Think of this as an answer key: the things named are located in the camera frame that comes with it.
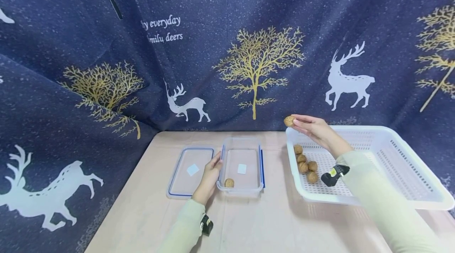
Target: dark blue curtain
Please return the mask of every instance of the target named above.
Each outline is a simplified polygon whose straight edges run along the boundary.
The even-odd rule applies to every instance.
[[[159,131],[282,131],[291,113],[391,127],[455,193],[454,11],[0,0],[2,252],[83,252]]]

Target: table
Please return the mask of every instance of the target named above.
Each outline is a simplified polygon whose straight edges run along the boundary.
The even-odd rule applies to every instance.
[[[260,199],[227,198],[216,191],[207,205],[213,230],[191,252],[390,252],[362,208],[302,199],[295,190],[284,132],[164,131],[150,143],[86,253],[155,252],[185,204],[165,195],[180,152],[187,145],[221,150],[227,137],[261,141],[266,189]],[[455,221],[448,212],[419,213],[441,243],[455,248]]]

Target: walnut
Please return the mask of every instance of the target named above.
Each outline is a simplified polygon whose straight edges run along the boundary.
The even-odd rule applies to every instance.
[[[227,188],[234,188],[234,180],[231,178],[228,178],[224,181],[224,186]]]
[[[293,121],[294,121],[293,116],[287,116],[286,118],[284,118],[284,124],[287,125],[288,127],[292,127],[294,125]]]
[[[303,154],[303,148],[301,145],[294,145],[294,152],[295,154]]]
[[[316,172],[318,170],[318,164],[315,161],[308,162],[308,169]]]
[[[318,181],[319,177],[318,175],[316,174],[316,172],[310,172],[308,173],[308,175],[306,176],[306,180],[308,181],[308,183],[310,184],[315,184],[317,181]]]
[[[297,155],[297,163],[299,162],[306,162],[306,156],[303,154]]]
[[[308,165],[305,162],[297,163],[297,167],[299,168],[299,172],[302,174],[308,172]]]

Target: white deer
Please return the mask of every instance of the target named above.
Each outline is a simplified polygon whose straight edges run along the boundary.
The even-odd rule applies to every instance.
[[[24,189],[26,179],[22,176],[24,169],[30,164],[31,152],[26,152],[20,146],[15,145],[19,151],[19,155],[10,154],[9,159],[17,160],[18,167],[11,164],[6,166],[14,172],[14,178],[6,176],[5,178],[11,183],[11,190],[5,195],[0,195],[0,206],[7,205],[10,211],[17,210],[23,217],[36,217],[44,214],[43,229],[54,231],[64,226],[66,223],[60,221],[58,224],[51,223],[51,218],[55,213],[62,214],[64,218],[70,220],[72,225],[77,222],[68,208],[65,206],[65,201],[71,197],[81,185],[86,185],[90,188],[93,198],[95,192],[93,190],[92,179],[101,183],[103,180],[94,174],[84,175],[81,169],[81,161],[74,161],[70,165],[63,168],[59,176],[51,182],[51,184],[42,191],[27,191]]]
[[[179,92],[176,92],[174,89],[174,95],[170,95],[168,89],[167,89],[167,83],[164,82],[164,85],[166,87],[166,96],[167,96],[167,103],[169,104],[169,108],[171,109],[172,112],[176,113],[176,117],[180,117],[185,115],[186,121],[188,122],[188,114],[186,113],[186,110],[188,109],[197,109],[199,112],[199,122],[202,121],[202,118],[204,116],[207,117],[207,122],[210,122],[209,114],[204,112],[204,104],[205,101],[202,100],[201,98],[195,97],[192,100],[190,100],[188,103],[186,103],[183,106],[177,106],[175,101],[177,100],[177,97],[180,95],[183,95],[186,93],[186,91],[183,91],[183,84],[180,84],[180,87],[177,86],[177,90]]]
[[[1,19],[3,22],[5,22],[5,23],[9,23],[9,24],[13,24],[13,23],[14,23],[14,20],[11,19],[11,18],[9,18],[9,17],[7,17],[7,16],[3,13],[3,11],[1,10],[1,8],[0,8],[0,19]]]
[[[331,68],[329,71],[329,84],[332,86],[332,88],[325,94],[325,101],[329,105],[332,105],[332,100],[330,100],[329,97],[330,94],[335,93],[335,100],[333,101],[332,111],[337,108],[338,99],[342,93],[357,93],[357,101],[353,104],[353,106],[351,106],[351,108],[354,108],[357,103],[359,103],[359,101],[363,98],[365,98],[365,104],[363,104],[362,108],[368,106],[369,94],[366,92],[366,89],[371,83],[375,82],[374,77],[367,75],[344,75],[341,72],[341,66],[346,64],[348,59],[355,58],[365,53],[363,50],[364,46],[365,41],[363,41],[361,47],[359,47],[357,44],[354,53],[352,52],[352,49],[350,49],[348,55],[345,56],[343,54],[339,61],[336,61],[338,50],[336,50],[335,54],[333,55],[332,64],[330,64]]]

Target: plastic container lid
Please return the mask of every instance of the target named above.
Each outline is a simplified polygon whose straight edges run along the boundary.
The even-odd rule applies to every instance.
[[[167,187],[170,199],[189,199],[198,187],[204,167],[212,159],[215,149],[206,146],[187,146],[180,154]]]

